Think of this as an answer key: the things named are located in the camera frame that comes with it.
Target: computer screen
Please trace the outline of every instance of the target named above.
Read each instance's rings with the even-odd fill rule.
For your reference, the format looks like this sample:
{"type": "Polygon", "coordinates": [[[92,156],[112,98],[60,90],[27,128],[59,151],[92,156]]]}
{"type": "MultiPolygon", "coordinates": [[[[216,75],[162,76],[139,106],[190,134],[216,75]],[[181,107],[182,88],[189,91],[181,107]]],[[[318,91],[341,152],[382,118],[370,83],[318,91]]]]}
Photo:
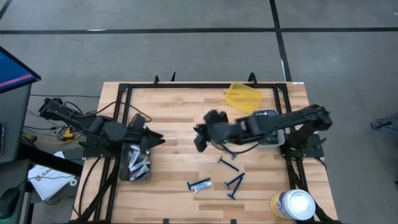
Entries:
{"type": "Polygon", "coordinates": [[[0,47],[0,93],[40,80],[40,76],[0,47]]]}

